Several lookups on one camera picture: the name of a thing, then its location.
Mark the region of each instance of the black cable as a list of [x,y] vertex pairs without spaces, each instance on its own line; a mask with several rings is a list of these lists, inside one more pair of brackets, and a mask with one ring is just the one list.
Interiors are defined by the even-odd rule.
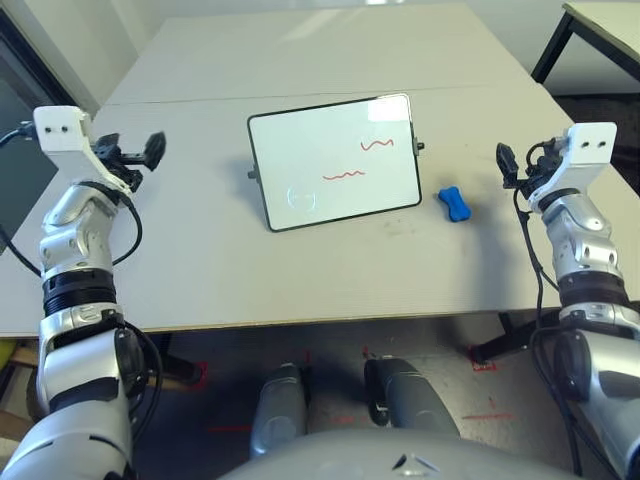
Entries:
[[547,142],[540,142],[540,143],[536,143],[535,145],[533,145],[529,151],[527,152],[527,166],[531,167],[533,164],[531,163],[531,155],[533,154],[533,152],[537,149],[537,148],[542,148],[545,146]]
[[533,357],[533,365],[538,372],[538,375],[542,379],[549,395],[555,401],[558,409],[560,410],[560,415],[562,417],[562,421],[565,426],[565,430],[567,432],[567,440],[569,442],[569,451],[571,452],[571,464],[573,473],[578,476],[582,476],[582,464],[580,462],[580,452],[578,450],[578,442],[576,440],[576,434],[573,430],[573,415],[569,410],[569,407],[566,403],[565,398],[557,391],[557,387],[555,383],[547,376],[546,371],[550,370],[549,361],[544,353],[544,350],[541,350],[542,359],[544,365],[541,365],[540,359],[538,358],[538,338],[541,338],[540,335],[550,331],[557,331],[559,327],[543,327],[542,326],[542,300],[544,294],[544,288],[542,284],[543,277],[543,268],[540,262],[538,261],[538,257],[533,249],[533,243],[531,242],[531,235],[529,233],[529,217],[531,212],[525,212],[520,210],[518,206],[518,193],[520,192],[519,188],[516,188],[513,192],[513,206],[516,210],[516,214],[518,215],[518,221],[520,222],[520,227],[522,229],[522,234],[524,236],[524,241],[527,246],[527,252],[529,254],[529,260],[531,261],[531,266],[533,267],[533,272],[536,276],[536,282],[538,284],[538,295],[536,299],[536,330],[531,335],[531,339],[529,341],[529,349],[531,350],[531,355]]
[[144,402],[146,391],[147,389],[145,388],[142,390],[142,393],[138,394],[136,402],[133,405],[131,405],[131,407],[129,407],[129,415],[133,415],[136,412],[136,410],[140,408],[140,405],[142,405],[142,403]]
[[520,222],[520,226],[522,228],[522,233],[524,235],[525,244],[527,245],[527,251],[529,253],[529,258],[531,260],[531,265],[533,267],[534,273],[536,275],[536,280],[538,283],[538,296],[536,300],[536,325],[537,329],[531,335],[529,349],[531,350],[531,355],[533,357],[533,364],[538,372],[538,375],[542,379],[547,392],[551,396],[551,398],[556,403],[558,410],[560,411],[560,415],[562,417],[563,424],[565,426],[565,430],[567,432],[567,440],[569,442],[569,450],[571,453],[571,462],[573,465],[573,473],[578,476],[582,476],[582,464],[580,461],[580,452],[578,450],[578,443],[576,440],[576,433],[580,436],[585,445],[589,448],[589,450],[593,453],[596,459],[603,465],[603,467],[607,470],[609,474],[613,476],[613,478],[618,479],[617,473],[611,463],[607,460],[605,455],[598,449],[594,441],[589,437],[589,435],[584,431],[584,429],[578,424],[576,421],[571,409],[569,408],[569,404],[567,400],[562,395],[562,392],[558,389],[557,385],[553,381],[552,374],[547,372],[552,372],[551,364],[549,363],[549,359],[544,351],[544,343],[543,343],[543,335],[548,333],[557,333],[563,330],[568,330],[571,327],[542,327],[542,299],[543,299],[543,288],[542,288],[542,278],[544,278],[549,285],[551,285],[555,290],[558,290],[558,286],[549,278],[549,276],[545,273],[542,265],[538,261],[538,258],[533,250],[533,244],[531,242],[531,236],[529,234],[528,221],[531,212],[524,212],[520,210],[518,206],[518,192],[519,189],[516,189],[513,195],[513,204],[518,215],[518,220]]
[[140,420],[140,422],[138,423],[138,428],[133,434],[133,441],[135,443],[140,439],[140,437],[144,433],[145,429],[149,425],[149,422],[151,422],[151,418],[153,417],[153,414],[155,413],[156,408],[158,407],[158,401],[160,399],[160,391],[162,390],[162,380],[164,378],[164,372],[162,369],[162,359],[160,358],[160,352],[158,352],[158,348],[151,341],[149,336],[146,333],[144,333],[142,330],[140,330],[138,327],[130,324],[129,322],[125,322],[125,325],[133,333],[136,334],[138,339],[147,347],[148,351],[151,352],[153,363],[155,364],[154,367],[155,367],[156,384],[153,388],[153,395],[151,396],[151,403],[149,404],[149,408],[147,408],[147,411],[145,412],[144,417],[142,417],[142,420]]
[[134,206],[131,199],[127,197],[124,193],[120,193],[120,201],[124,203],[125,206],[129,209],[131,216],[136,222],[137,233],[136,233],[136,240],[135,242],[133,242],[133,245],[131,246],[131,248],[124,255],[121,255],[116,260],[114,260],[113,262],[114,265],[118,265],[120,262],[129,258],[133,254],[133,252],[135,252],[138,249],[138,247],[140,246],[140,243],[142,242],[142,220],[140,219],[140,215],[138,214],[136,207]]
[[[31,136],[33,138],[35,136],[35,127],[33,123],[29,122],[28,124],[21,126],[18,130],[14,130],[12,132],[7,133],[4,137],[0,139],[0,147],[3,147],[13,138],[18,136]],[[114,265],[117,265],[122,261],[126,260],[127,258],[129,258],[133,254],[133,252],[137,250],[137,248],[140,246],[140,243],[142,242],[142,220],[140,219],[140,215],[138,214],[138,211],[136,210],[136,207],[134,206],[131,199],[124,193],[117,190],[112,190],[107,186],[98,182],[85,181],[85,182],[80,182],[80,185],[86,185],[88,187],[95,188],[96,190],[99,190],[100,192],[105,194],[109,199],[113,200],[114,198],[116,198],[120,200],[129,209],[129,212],[131,212],[131,216],[133,217],[137,227],[136,240],[134,241],[131,248],[124,255],[120,256],[113,262]],[[11,241],[11,238],[9,238],[9,235],[7,235],[7,232],[5,232],[4,228],[2,228],[2,225],[0,225],[0,238],[7,245],[9,250],[11,250],[11,252],[16,256],[16,258],[20,261],[20,263],[22,263],[26,268],[31,270],[38,277],[40,276],[40,270],[36,268],[35,265],[33,265],[33,263],[31,263],[24,255],[22,255],[22,253],[20,253],[20,251],[16,248],[16,246]],[[147,336],[147,334],[145,334],[142,330],[140,330],[138,327],[132,325],[129,322],[125,322],[125,325],[127,326],[127,328],[129,328],[131,331],[135,333],[136,337],[138,337],[138,340],[141,341],[142,344],[146,346],[147,351],[151,352],[151,357],[154,363],[155,377],[156,377],[156,384],[153,390],[153,395],[151,397],[151,403],[149,404],[149,408],[145,412],[144,417],[142,417],[142,420],[138,424],[139,426],[137,430],[133,434],[133,440],[134,442],[136,442],[144,433],[146,427],[149,425],[149,422],[151,421],[151,417],[153,417],[153,414],[155,413],[155,410],[158,407],[158,401],[160,399],[160,391],[162,390],[163,369],[162,369],[162,359],[160,358],[160,352],[158,352],[158,348]],[[138,409],[138,407],[140,407],[143,401],[144,401],[144,392],[140,394],[140,398],[131,407],[130,412],[134,413]]]
[[[518,193],[520,193],[520,189],[516,188],[513,191],[513,206],[516,210],[518,221],[520,222],[520,228],[522,229],[522,235],[524,236],[524,243],[527,246],[529,260],[531,261],[531,266],[533,267],[533,273],[536,275],[536,282],[538,283],[538,298],[536,301],[536,305],[537,305],[537,309],[541,311],[542,295],[544,291],[544,288],[542,285],[542,277],[544,277],[548,282],[550,282],[550,284],[556,290],[558,289],[558,287],[556,286],[555,283],[553,283],[553,281],[551,281],[549,276],[544,272],[544,269],[542,268],[542,264],[538,261],[536,252],[533,249],[533,243],[531,242],[531,234],[529,233],[528,222],[529,222],[529,217],[531,215],[531,212],[525,212],[523,210],[520,210],[520,207],[518,206]],[[538,328],[542,327],[541,317],[542,317],[541,315],[536,315],[536,324]]]
[[142,242],[142,220],[140,219],[140,215],[138,214],[138,211],[136,210],[136,207],[131,201],[131,199],[119,190],[111,189],[106,185],[103,185],[102,183],[98,183],[90,180],[85,180],[83,182],[80,182],[78,185],[95,188],[99,192],[103,193],[110,200],[114,201],[115,199],[116,201],[114,201],[114,203],[117,203],[117,200],[120,200],[129,209],[131,216],[136,222],[136,230],[137,230],[136,239],[133,242],[133,245],[131,246],[131,248],[124,255],[121,255],[120,257],[118,257],[113,261],[114,265],[118,265],[120,262],[129,258],[133,254],[133,252],[135,252],[138,249],[138,247],[140,246],[140,243]]
[[0,225],[0,238],[2,239],[4,244],[7,246],[7,248],[11,250],[11,253],[15,255],[15,257],[18,259],[18,261],[22,265],[24,265],[27,269],[35,273],[38,277],[40,276],[40,270],[33,263],[31,263],[29,259],[20,252],[20,250],[16,248],[16,246],[13,244],[13,242],[11,241],[11,238],[9,237],[7,232],[4,230],[2,225]]
[[544,270],[541,270],[540,274],[544,277],[544,279],[551,286],[551,288],[553,288],[556,292],[559,291],[558,290],[558,286],[555,284],[555,282],[553,280],[551,280],[551,277],[549,277],[549,275],[547,275],[547,272],[545,272]]
[[591,437],[589,437],[587,432],[584,431],[580,424],[577,422],[574,423],[573,428],[575,429],[580,439],[584,442],[584,444],[589,448],[589,450],[591,450],[593,456],[596,457],[596,459],[604,466],[604,468],[607,470],[607,473],[616,480],[619,480],[620,477],[618,476],[618,472],[616,472],[616,469],[613,468],[613,465],[611,465],[609,459],[600,451],[600,449],[596,446],[594,441],[591,439]]
[[560,411],[560,416],[562,417],[562,422],[564,424],[565,431],[567,432],[567,441],[569,442],[569,452],[571,453],[571,464],[573,466],[573,473],[581,477],[582,463],[580,461],[580,451],[578,450],[578,442],[576,440],[576,432],[574,430],[576,422],[573,414],[571,413],[571,410],[569,409],[569,405],[567,404],[566,399],[558,390],[555,382],[546,373],[551,371],[551,366],[549,365],[549,360],[547,359],[547,356],[544,352],[544,344],[542,343],[541,336],[542,334],[551,332],[555,333],[564,329],[565,328],[563,327],[544,327],[536,329],[531,335],[529,349],[531,350],[531,356],[533,357],[533,365],[538,372],[538,375],[542,379],[547,392]]
[[4,137],[0,138],[0,148],[4,147],[11,140],[21,135],[22,133],[20,132],[20,130],[14,130],[12,132],[7,133]]

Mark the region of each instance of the blue object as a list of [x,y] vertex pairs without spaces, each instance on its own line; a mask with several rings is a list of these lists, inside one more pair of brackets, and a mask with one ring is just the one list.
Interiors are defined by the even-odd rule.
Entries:
[[471,218],[471,209],[464,203],[458,187],[443,188],[438,198],[449,207],[449,219],[452,222],[462,222]]

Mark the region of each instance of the white table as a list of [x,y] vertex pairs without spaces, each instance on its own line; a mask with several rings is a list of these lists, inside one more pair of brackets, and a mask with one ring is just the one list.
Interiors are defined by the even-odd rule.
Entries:
[[[368,11],[359,14],[363,21]],[[485,57],[493,52],[488,48]],[[496,55],[502,54],[497,48]],[[139,150],[161,129],[168,141],[160,167],[145,176],[136,195],[142,246],[115,268],[118,300],[128,320],[159,331],[533,308],[535,279],[511,192],[501,187],[495,147],[508,143],[522,160],[530,145],[557,135],[571,121],[542,87],[520,75],[515,60],[507,60],[504,78],[513,73],[508,82],[498,81],[503,78],[498,75],[489,85],[407,92],[416,135],[427,145],[419,160],[421,205],[277,234],[267,230],[259,187],[246,177],[252,164],[247,117],[361,93],[110,101],[96,118],[97,134],[121,132],[125,151]],[[137,69],[132,75],[140,75]],[[131,88],[144,97],[142,86]],[[125,95],[135,98],[122,88],[114,97]],[[434,198],[452,184],[473,209],[466,223],[449,222]],[[15,237],[32,258],[40,221],[66,185],[61,175],[54,178]],[[614,225],[627,290],[638,298],[640,223],[629,219],[640,218],[640,201],[613,168],[597,179],[591,194]],[[542,222],[534,219],[531,230],[538,255],[552,272]],[[132,239],[133,225],[123,212],[114,228],[114,253]],[[41,291],[32,277],[9,255],[0,257],[5,286],[0,334],[36,332]],[[548,291],[545,305],[558,305],[557,294]]]

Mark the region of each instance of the table leg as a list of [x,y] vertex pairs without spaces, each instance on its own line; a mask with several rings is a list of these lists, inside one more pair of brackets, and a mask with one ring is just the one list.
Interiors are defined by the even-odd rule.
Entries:
[[[559,310],[554,310],[543,314],[542,325],[545,327],[557,325],[558,312]],[[531,335],[537,328],[535,321],[526,323],[521,327],[514,327],[508,313],[499,313],[498,317],[500,318],[502,328],[504,328],[504,335],[494,338],[482,345],[472,346],[470,348],[470,354],[474,362],[479,364],[486,363],[493,358],[515,353],[529,346]]]
[[564,50],[565,45],[571,38],[571,29],[569,28],[574,22],[574,19],[568,13],[565,13],[560,20],[560,23],[556,27],[555,32],[551,36],[551,40],[547,43],[544,52],[538,63],[531,72],[531,77],[538,83],[544,83],[549,76],[549,72],[555,65],[558,57]]
[[185,385],[195,385],[202,378],[202,368],[198,365],[169,354],[171,333],[151,335],[153,343],[158,347],[162,358],[162,367],[166,378],[178,380]]
[[586,27],[584,24],[580,23],[577,20],[574,20],[571,23],[569,29],[589,45],[591,45],[593,48],[598,50],[609,60],[622,68],[633,78],[640,81],[640,63],[638,62],[638,60],[630,57],[625,52],[620,50],[617,46],[602,38],[589,27]]

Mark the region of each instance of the silver robot arm segment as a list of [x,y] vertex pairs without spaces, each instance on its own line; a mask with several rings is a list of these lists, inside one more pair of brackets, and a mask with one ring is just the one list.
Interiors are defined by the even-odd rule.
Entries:
[[616,127],[576,124],[540,144],[544,155],[517,179],[513,152],[498,145],[505,188],[542,214],[553,246],[562,309],[554,377],[578,403],[622,478],[640,478],[640,315],[629,302],[611,224],[587,194],[610,162]]
[[75,107],[40,108],[34,120],[42,150],[80,181],[45,217],[40,242],[37,393],[48,416],[23,439],[2,479],[134,478],[130,400],[145,388],[148,369],[137,329],[116,301],[109,234],[142,180],[127,158],[157,165],[164,135],[152,136],[145,159],[122,155],[117,135],[91,145],[88,116]]

